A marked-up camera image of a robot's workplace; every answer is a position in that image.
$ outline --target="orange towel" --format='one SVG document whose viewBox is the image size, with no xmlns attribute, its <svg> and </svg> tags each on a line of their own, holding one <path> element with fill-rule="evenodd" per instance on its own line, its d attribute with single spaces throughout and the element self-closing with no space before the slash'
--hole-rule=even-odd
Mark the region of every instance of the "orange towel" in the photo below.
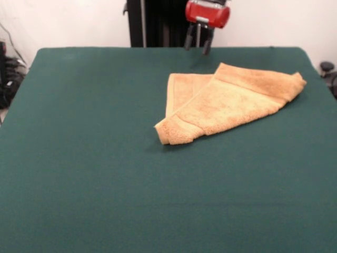
<svg viewBox="0 0 337 253">
<path fill-rule="evenodd" d="M 221 63 L 214 75 L 171 74 L 162 144 L 185 144 L 276 113 L 306 85 L 300 73 L 250 70 Z"/>
</svg>

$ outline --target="white wall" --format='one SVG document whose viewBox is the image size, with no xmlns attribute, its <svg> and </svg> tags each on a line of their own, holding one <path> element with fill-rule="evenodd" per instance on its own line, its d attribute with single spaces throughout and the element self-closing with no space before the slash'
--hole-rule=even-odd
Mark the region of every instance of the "white wall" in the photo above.
<svg viewBox="0 0 337 253">
<path fill-rule="evenodd" d="M 336 0 L 232 0 L 231 10 L 214 46 L 299 46 L 315 67 L 337 64 Z"/>
<path fill-rule="evenodd" d="M 0 0 L 0 21 L 32 62 L 51 46 L 130 46 L 126 0 Z M 337 64 L 336 0 L 232 0 L 214 46 L 300 46 Z M 5 37 L 0 29 L 0 38 Z"/>
<path fill-rule="evenodd" d="M 31 64 L 41 47 L 130 46 L 125 2 L 0 0 L 0 21 Z M 0 38 L 8 38 L 1 28 Z"/>
</svg>

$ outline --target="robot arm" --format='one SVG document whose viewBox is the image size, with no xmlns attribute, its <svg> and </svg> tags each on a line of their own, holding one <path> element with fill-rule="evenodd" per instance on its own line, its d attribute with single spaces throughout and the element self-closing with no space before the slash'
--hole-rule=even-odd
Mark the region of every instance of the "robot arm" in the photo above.
<svg viewBox="0 0 337 253">
<path fill-rule="evenodd" d="M 189 0 L 185 9 L 186 19 L 190 22 L 185 41 L 185 49 L 189 50 L 193 41 L 195 31 L 200 31 L 201 27 L 208 31 L 203 54 L 208 55 L 214 36 L 214 29 L 222 29 L 230 18 L 230 8 L 227 0 Z"/>
</svg>

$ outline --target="folded towel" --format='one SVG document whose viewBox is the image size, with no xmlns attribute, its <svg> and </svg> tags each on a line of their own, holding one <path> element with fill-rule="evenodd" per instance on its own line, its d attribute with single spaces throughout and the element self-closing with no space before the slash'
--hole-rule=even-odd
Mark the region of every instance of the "folded towel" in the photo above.
<svg viewBox="0 0 337 253">
<path fill-rule="evenodd" d="M 162 144 L 185 144 L 276 113 L 306 85 L 288 75 L 221 63 L 214 75 L 171 74 L 166 118 L 155 128 Z"/>
</svg>

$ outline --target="black cable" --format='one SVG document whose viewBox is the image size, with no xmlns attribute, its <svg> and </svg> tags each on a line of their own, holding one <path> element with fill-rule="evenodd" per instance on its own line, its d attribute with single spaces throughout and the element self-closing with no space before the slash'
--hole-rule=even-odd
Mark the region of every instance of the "black cable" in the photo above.
<svg viewBox="0 0 337 253">
<path fill-rule="evenodd" d="M 9 41 L 15 51 L 15 53 L 17 54 L 17 56 L 19 56 L 19 58 L 21 59 L 21 61 L 27 65 L 26 61 L 23 59 L 23 57 L 21 56 L 21 54 L 19 53 L 19 51 L 15 48 L 13 40 L 12 40 L 12 36 L 11 33 L 4 27 L 4 25 L 0 22 L 0 27 L 7 33 L 8 37 L 9 37 Z"/>
</svg>

